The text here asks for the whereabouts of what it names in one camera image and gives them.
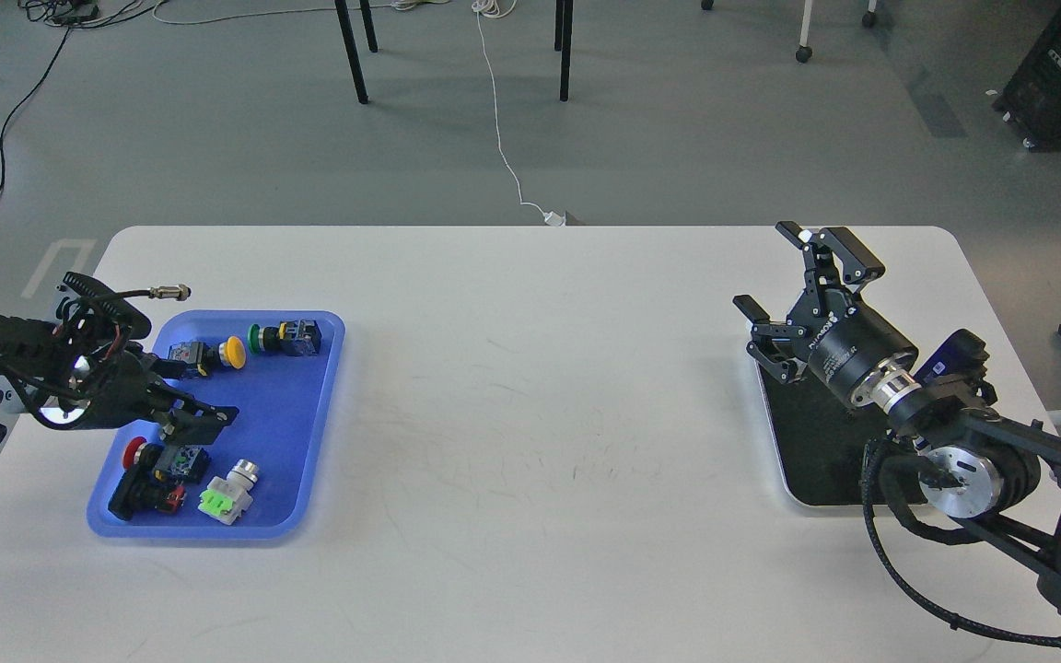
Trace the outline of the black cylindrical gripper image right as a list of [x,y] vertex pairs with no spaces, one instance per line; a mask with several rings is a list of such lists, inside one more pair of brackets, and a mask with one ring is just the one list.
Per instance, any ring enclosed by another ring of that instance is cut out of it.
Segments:
[[880,362],[910,368],[918,357],[916,345],[863,301],[860,290],[887,267],[847,227],[779,222],[775,229],[801,251],[804,287],[783,322],[750,295],[733,297],[750,324],[748,353],[778,383],[800,381],[808,366],[839,401],[857,406],[852,392]]

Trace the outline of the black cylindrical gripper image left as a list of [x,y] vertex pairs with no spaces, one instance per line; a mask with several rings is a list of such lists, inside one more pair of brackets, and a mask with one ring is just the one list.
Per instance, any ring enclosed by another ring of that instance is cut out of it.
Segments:
[[91,398],[70,413],[52,408],[52,424],[59,431],[115,429],[158,415],[163,442],[215,442],[234,423],[239,407],[212,406],[190,392],[169,391],[164,380],[181,380],[190,368],[173,357],[122,352],[89,374]]

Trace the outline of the black robot arm image left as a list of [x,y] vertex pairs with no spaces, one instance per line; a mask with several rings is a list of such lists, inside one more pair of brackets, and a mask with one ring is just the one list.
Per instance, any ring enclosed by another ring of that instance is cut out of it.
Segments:
[[[147,315],[134,298],[177,299],[187,285],[115,291],[68,272],[45,320],[0,315],[0,408],[20,404],[53,431],[158,425],[169,444],[212,444],[239,416],[174,386],[188,364],[145,351]],[[0,444],[7,428],[0,424]]]

